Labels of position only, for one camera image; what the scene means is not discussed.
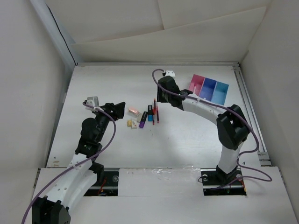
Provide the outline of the rose gold stapler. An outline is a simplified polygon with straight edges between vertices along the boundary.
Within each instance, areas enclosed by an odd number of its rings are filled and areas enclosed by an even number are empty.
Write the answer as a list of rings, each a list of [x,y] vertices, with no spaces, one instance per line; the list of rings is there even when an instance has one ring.
[[[128,112],[133,114],[136,117],[140,114],[140,112],[137,109],[133,108],[133,107],[129,107]]]

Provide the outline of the white eraser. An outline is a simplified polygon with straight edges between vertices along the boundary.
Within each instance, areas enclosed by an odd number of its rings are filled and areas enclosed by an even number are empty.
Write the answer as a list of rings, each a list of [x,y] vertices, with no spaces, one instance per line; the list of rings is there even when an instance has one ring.
[[[137,119],[131,119],[131,128],[132,129],[137,129],[138,128]]]

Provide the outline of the purple black highlighter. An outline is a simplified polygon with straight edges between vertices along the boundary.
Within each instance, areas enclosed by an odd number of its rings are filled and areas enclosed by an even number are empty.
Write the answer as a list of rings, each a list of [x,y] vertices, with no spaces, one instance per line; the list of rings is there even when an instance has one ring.
[[[147,112],[143,112],[141,120],[139,122],[139,128],[144,128],[145,125],[145,121],[147,119],[148,113]]]

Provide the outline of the blue black highlighter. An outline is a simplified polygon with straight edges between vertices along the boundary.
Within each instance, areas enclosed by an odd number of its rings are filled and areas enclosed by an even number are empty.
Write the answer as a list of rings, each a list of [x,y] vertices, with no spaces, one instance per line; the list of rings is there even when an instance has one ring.
[[[154,113],[153,113],[153,107],[152,105],[148,105],[148,121],[153,122],[154,121]]]

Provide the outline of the red pen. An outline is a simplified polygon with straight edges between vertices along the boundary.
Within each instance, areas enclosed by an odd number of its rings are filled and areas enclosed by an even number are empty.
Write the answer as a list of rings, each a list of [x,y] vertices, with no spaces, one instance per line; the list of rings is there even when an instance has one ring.
[[[156,99],[154,99],[153,101],[153,120],[152,120],[152,124],[155,125],[155,114],[156,114]]]

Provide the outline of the pink white pen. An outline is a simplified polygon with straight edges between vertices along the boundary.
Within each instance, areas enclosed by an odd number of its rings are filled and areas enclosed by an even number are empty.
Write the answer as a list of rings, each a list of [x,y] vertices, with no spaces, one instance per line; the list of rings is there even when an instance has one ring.
[[[159,124],[159,109],[158,109],[158,103],[156,103],[156,117],[157,117],[157,123]]]

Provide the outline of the grey eraser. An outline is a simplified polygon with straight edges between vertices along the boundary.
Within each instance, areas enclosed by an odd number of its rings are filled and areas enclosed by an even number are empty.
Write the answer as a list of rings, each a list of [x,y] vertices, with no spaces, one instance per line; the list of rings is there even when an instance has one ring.
[[[142,113],[139,113],[138,116],[137,116],[137,122],[141,122],[142,120]]]

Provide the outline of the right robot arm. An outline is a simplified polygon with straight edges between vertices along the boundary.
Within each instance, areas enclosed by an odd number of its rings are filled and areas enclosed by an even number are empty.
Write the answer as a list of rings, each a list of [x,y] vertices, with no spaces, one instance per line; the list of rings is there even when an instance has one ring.
[[[180,90],[171,76],[164,76],[157,83],[157,101],[169,103],[185,112],[203,117],[217,126],[218,139],[222,144],[221,157],[216,166],[216,178],[220,184],[227,184],[236,177],[237,158],[249,135],[247,122],[238,105],[224,107],[220,113],[218,105],[203,101],[189,90]]]

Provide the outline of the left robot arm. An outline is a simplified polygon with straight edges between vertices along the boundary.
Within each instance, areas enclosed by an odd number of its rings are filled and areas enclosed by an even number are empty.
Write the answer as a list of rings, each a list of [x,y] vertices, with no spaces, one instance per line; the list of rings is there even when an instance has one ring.
[[[96,163],[98,156],[106,149],[101,141],[108,124],[115,124],[124,117],[126,104],[96,106],[85,100],[83,105],[95,117],[82,122],[78,146],[67,169],[43,187],[32,200],[29,211],[33,224],[69,224],[74,208],[88,189],[104,181],[104,166]]]

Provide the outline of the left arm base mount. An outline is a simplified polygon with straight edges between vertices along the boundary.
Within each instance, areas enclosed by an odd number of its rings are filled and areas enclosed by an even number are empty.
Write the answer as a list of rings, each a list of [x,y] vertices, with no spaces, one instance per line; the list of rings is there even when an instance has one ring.
[[[119,168],[104,168],[94,163],[89,169],[97,175],[97,181],[84,196],[118,196]]]

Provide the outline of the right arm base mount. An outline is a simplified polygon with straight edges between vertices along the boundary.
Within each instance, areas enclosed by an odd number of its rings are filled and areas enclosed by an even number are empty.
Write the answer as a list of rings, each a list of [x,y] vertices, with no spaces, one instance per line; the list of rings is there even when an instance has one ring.
[[[204,168],[200,170],[198,182],[202,183],[204,196],[246,196],[246,189],[241,177],[240,168],[235,168],[226,174],[218,167]]]

